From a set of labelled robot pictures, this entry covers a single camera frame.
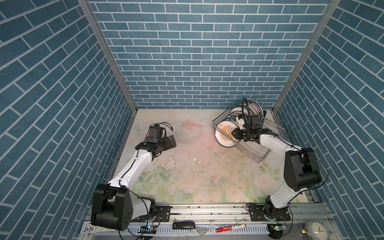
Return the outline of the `orange sunburst white plate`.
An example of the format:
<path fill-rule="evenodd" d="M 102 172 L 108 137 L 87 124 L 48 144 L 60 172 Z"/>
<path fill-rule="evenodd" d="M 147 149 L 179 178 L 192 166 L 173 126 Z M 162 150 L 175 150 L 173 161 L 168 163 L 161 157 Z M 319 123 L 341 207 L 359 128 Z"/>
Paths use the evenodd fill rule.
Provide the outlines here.
<path fill-rule="evenodd" d="M 215 138 L 216 141 L 225 148 L 231 148 L 234 147 L 239 140 L 237 140 L 233 135 L 232 132 L 235 129 L 233 129 L 231 126 L 226 125 L 226 124 L 218 124 L 216 126 L 215 130 Z"/>

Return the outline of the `green rim white plate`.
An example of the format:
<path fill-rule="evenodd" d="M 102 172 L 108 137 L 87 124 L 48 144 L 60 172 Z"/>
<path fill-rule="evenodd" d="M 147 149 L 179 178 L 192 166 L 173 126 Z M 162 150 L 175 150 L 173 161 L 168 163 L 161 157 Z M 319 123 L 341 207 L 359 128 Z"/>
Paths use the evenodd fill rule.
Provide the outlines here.
<path fill-rule="evenodd" d="M 244 121 L 243 119 L 239 119 L 238 116 L 235 115 L 229 115 L 225 117 L 220 124 L 226 124 L 231 126 L 233 129 L 244 129 Z"/>

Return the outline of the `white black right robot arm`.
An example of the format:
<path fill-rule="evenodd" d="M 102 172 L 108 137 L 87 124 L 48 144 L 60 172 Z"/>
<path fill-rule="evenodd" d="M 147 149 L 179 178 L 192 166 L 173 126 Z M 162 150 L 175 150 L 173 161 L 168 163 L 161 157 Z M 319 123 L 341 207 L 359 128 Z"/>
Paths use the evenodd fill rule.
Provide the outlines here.
<path fill-rule="evenodd" d="M 291 144 L 269 129 L 262 129 L 243 119 L 237 120 L 238 128 L 231 132 L 236 140 L 260 144 L 278 155 L 284 167 L 284 182 L 266 198 L 264 215 L 269 220 L 282 216 L 290 202 L 302 192 L 322 181 L 318 159 L 313 149 Z"/>

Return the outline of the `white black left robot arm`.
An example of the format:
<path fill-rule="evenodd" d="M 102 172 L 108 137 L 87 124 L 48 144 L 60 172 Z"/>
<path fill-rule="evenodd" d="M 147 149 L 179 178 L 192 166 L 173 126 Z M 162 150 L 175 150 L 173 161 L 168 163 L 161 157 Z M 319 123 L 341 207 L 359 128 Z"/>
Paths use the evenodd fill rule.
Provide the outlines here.
<path fill-rule="evenodd" d="M 108 183 L 95 188 L 91 224 L 124 231 L 132 220 L 152 220 L 156 212 L 155 199 L 140 197 L 132 188 L 155 157 L 176 146 L 174 136 L 139 143 L 123 170 Z"/>

